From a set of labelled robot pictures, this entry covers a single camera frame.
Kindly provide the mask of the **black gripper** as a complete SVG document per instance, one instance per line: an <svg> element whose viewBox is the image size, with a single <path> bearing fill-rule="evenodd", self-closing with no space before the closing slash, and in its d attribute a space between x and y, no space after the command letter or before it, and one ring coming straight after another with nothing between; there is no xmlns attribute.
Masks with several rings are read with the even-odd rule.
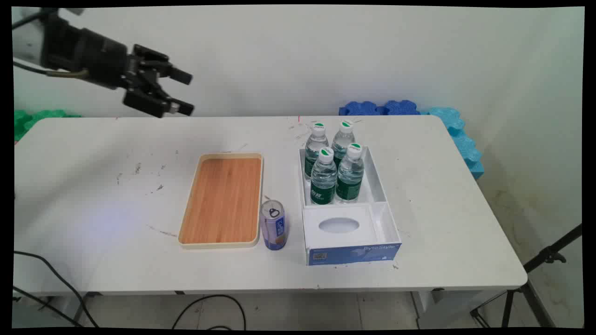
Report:
<svg viewBox="0 0 596 335"><path fill-rule="evenodd" d="M109 89L128 88L138 77L151 85L159 78L171 78L189 85L192 75L169 62L168 56L155 50L134 46L128 53L120 42L93 32L76 28L57 12L41 19L43 43L41 66L54 71L81 73L82 80ZM150 116L162 118L167 113L191 116L195 106L172 97L159 97L140 89L129 89L123 104Z"/></svg>

